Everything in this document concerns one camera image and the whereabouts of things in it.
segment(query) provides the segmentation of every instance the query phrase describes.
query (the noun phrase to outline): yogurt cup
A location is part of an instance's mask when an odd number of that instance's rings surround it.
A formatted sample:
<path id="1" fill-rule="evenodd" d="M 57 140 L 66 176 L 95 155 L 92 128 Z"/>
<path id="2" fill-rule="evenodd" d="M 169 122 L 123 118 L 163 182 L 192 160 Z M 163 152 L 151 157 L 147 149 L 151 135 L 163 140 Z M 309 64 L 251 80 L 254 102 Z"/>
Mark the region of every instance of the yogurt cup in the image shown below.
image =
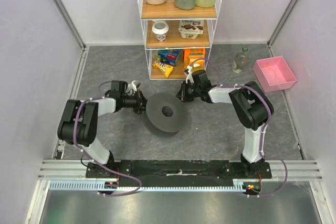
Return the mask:
<path id="1" fill-rule="evenodd" d="M 158 41 L 165 41 L 166 37 L 167 37 L 167 32 L 169 30 L 169 26 L 167 24 L 167 22 L 159 20 L 154 22 L 153 27 L 152 27 L 152 31 L 153 33 L 155 33 L 156 39 Z"/>
<path id="2" fill-rule="evenodd" d="M 203 34 L 204 21 L 203 20 L 180 20 L 178 27 L 181 37 L 184 39 L 196 39 L 199 34 Z"/>

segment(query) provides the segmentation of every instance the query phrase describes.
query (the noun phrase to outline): duct tape roll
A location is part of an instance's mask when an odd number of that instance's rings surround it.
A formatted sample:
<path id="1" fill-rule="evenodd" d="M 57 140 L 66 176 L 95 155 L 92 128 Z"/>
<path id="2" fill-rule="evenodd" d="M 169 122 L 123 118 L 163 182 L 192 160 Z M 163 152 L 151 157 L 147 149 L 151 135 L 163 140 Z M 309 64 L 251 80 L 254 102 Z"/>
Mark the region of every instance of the duct tape roll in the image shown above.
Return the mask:
<path id="1" fill-rule="evenodd" d="M 187 124 L 187 109 L 177 97 L 170 93 L 151 96 L 146 105 L 144 124 L 153 134 L 170 137 Z"/>

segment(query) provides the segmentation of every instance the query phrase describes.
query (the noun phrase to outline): white wall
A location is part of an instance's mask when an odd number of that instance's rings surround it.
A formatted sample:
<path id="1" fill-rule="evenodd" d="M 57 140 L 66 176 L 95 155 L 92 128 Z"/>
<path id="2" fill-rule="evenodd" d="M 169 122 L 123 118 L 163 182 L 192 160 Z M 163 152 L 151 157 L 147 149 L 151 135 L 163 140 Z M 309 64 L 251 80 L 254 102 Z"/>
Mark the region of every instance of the white wall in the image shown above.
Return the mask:
<path id="1" fill-rule="evenodd" d="M 336 210 L 336 0 L 299 0 L 274 44 L 298 79 L 288 91 L 303 150 Z"/>
<path id="2" fill-rule="evenodd" d="M 22 224 L 80 48 L 52 0 L 0 0 L 0 219 Z"/>
<path id="3" fill-rule="evenodd" d="M 137 0 L 62 0 L 87 44 L 142 44 Z M 215 42 L 267 41 L 290 0 L 223 0 Z"/>

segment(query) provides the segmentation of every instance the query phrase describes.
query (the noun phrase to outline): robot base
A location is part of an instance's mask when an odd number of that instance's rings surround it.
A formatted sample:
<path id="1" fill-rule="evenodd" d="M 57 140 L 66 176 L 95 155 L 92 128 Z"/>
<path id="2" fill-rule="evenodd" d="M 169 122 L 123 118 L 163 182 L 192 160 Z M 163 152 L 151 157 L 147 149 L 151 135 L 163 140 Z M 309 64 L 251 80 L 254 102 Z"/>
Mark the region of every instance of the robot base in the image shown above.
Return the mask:
<path id="1" fill-rule="evenodd" d="M 143 187 L 199 187 L 232 186 L 233 179 L 272 178 L 265 161 L 257 169 L 247 169 L 244 162 L 228 160 L 121 160 L 114 162 L 114 170 L 141 180 Z M 89 163 L 87 178 L 116 178 L 95 164 Z M 137 182 L 120 177 L 119 186 L 137 186 Z"/>

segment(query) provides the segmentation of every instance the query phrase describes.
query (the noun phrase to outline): wooden shelf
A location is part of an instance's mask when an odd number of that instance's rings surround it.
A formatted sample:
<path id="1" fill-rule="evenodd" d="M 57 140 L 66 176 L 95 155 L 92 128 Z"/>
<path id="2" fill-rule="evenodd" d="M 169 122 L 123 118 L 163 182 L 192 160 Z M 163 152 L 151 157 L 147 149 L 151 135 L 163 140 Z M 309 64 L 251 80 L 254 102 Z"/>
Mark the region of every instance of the wooden shelf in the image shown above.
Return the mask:
<path id="1" fill-rule="evenodd" d="M 215 6 L 202 8 L 196 6 L 192 10 L 182 10 L 174 5 L 174 0 L 167 0 L 162 5 L 150 5 L 143 0 L 141 19 L 216 19 Z"/>
<path id="2" fill-rule="evenodd" d="M 181 37 L 181 33 L 178 29 L 180 25 L 179 20 L 167 20 L 166 22 L 169 25 L 167 38 L 165 41 L 160 42 L 156 39 L 155 33 L 152 31 L 153 21 L 148 21 L 146 49 L 210 47 L 208 25 L 206 20 L 204 21 L 203 34 L 199 34 L 196 39 L 184 39 Z"/>
<path id="3" fill-rule="evenodd" d="M 168 78 L 163 75 L 160 71 L 158 71 L 152 65 L 152 72 L 151 72 L 151 79 L 152 80 L 173 80 L 173 79 L 185 79 L 186 76 L 184 74 L 184 62 L 183 62 L 183 55 L 181 54 L 178 59 L 177 66 L 174 67 L 172 73 L 169 75 Z"/>

